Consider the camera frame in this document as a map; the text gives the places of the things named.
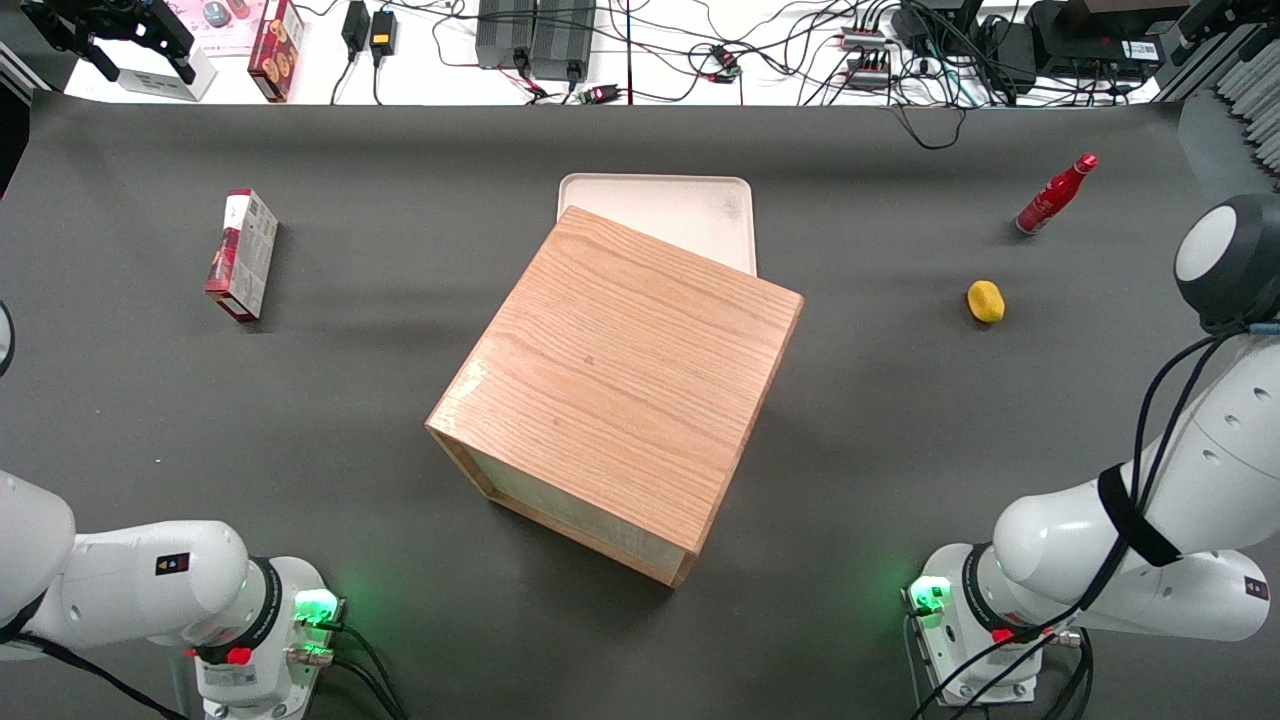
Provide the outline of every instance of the yellow object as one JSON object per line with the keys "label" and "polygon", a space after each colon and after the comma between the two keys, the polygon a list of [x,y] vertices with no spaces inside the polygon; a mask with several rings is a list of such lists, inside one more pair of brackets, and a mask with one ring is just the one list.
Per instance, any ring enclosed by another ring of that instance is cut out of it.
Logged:
{"label": "yellow object", "polygon": [[1000,288],[991,281],[978,281],[969,286],[969,311],[983,323],[998,323],[1005,319],[1005,299]]}

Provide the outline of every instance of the red light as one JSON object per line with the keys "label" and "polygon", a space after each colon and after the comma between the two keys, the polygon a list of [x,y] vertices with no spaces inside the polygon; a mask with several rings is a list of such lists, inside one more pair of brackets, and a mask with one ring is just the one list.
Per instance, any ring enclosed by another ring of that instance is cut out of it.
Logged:
{"label": "red light", "polygon": [[248,665],[250,657],[253,651],[247,647],[233,647],[227,651],[227,664],[228,665]]}

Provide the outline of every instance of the white tray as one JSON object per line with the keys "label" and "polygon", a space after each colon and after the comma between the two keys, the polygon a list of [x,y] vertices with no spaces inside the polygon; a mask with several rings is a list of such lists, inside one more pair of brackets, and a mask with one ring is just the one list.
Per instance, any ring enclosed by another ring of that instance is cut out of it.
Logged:
{"label": "white tray", "polygon": [[751,186],[741,178],[573,173],[561,181],[556,217],[570,205],[755,274]]}

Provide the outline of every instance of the red aluminum bottle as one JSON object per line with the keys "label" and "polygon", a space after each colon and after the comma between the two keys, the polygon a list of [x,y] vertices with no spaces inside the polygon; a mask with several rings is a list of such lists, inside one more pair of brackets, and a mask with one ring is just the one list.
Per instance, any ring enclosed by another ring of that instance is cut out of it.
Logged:
{"label": "red aluminum bottle", "polygon": [[1097,155],[1092,152],[1080,155],[1080,159],[1074,165],[1048,181],[1048,184],[1036,195],[1036,199],[1018,214],[1014,224],[1027,234],[1038,233],[1050,218],[1056,215],[1062,208],[1066,208],[1066,204],[1080,191],[1084,176],[1089,174],[1097,167]]}

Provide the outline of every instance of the gray table surface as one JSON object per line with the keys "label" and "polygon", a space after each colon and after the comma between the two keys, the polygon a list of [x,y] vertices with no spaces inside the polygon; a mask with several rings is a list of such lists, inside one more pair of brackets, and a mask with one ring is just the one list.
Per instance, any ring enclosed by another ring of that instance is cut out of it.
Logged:
{"label": "gray table surface", "polygon": [[[0,466],[65,497],[83,532],[220,519],[253,552],[314,561],[416,719],[905,719],[897,588],[936,547],[987,539],[1014,498],[1121,459],[1147,380],[1197,334],[1171,260],[1208,195],[1178,111],[972,113],[956,147],[927,152],[876,109],[42,96],[0,202],[18,322]],[[938,142],[957,114],[911,118]],[[1011,236],[1082,151],[1102,164],[1075,202]],[[572,172],[745,178],[760,275],[808,301],[675,593],[488,503],[422,429]],[[201,292],[243,186],[285,228],[250,327]],[[1009,300],[986,332],[961,304],[978,278]],[[1251,553],[1274,569],[1280,546]],[[1274,620],[1238,644],[1094,638],[1089,719],[1280,702]],[[88,655],[173,702],[166,651]],[[1046,689],[1071,657],[1051,660]],[[40,661],[0,667],[0,716],[151,715]],[[310,715],[378,716],[334,673]]]}

